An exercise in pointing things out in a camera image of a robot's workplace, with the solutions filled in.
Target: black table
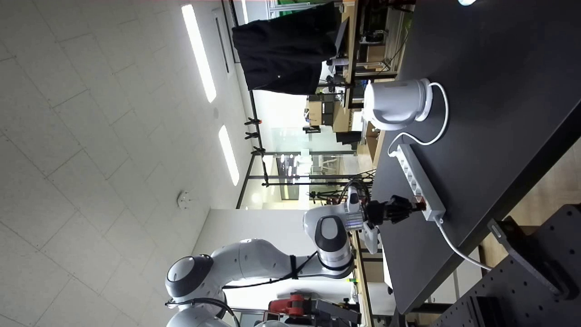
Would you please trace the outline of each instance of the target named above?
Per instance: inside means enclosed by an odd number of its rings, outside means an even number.
[[[505,216],[581,135],[580,13],[576,0],[418,1],[398,78],[427,77],[448,93],[446,133],[412,148],[446,207],[446,232],[467,254],[487,235],[486,223]],[[443,114],[434,88],[427,120],[405,130],[431,140]],[[379,201],[412,196],[387,155],[397,132],[383,144],[373,186]],[[461,263],[421,214],[379,229],[401,312]]]

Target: black cloth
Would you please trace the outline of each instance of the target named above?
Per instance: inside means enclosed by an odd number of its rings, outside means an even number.
[[[337,53],[332,2],[271,20],[234,27],[232,41],[249,90],[314,94],[321,62]]]

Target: power strip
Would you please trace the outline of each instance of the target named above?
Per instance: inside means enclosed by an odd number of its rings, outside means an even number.
[[[422,197],[426,202],[426,210],[422,211],[426,221],[434,221],[444,217],[446,208],[440,201],[440,197],[434,190],[418,158],[408,144],[400,144],[395,151],[403,173],[410,184],[411,191],[417,197]]]

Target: metal bracket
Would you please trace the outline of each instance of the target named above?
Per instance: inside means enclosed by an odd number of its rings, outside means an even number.
[[[556,299],[570,299],[578,294],[578,288],[565,270],[546,256],[534,241],[507,216],[503,221],[492,220],[488,228],[494,238],[507,250],[508,254],[546,286]]]

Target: glass wall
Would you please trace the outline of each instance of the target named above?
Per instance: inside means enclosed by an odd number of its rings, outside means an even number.
[[[266,169],[268,182],[265,181]],[[354,151],[267,153],[254,157],[242,209],[309,209],[338,198],[348,177],[363,173]]]

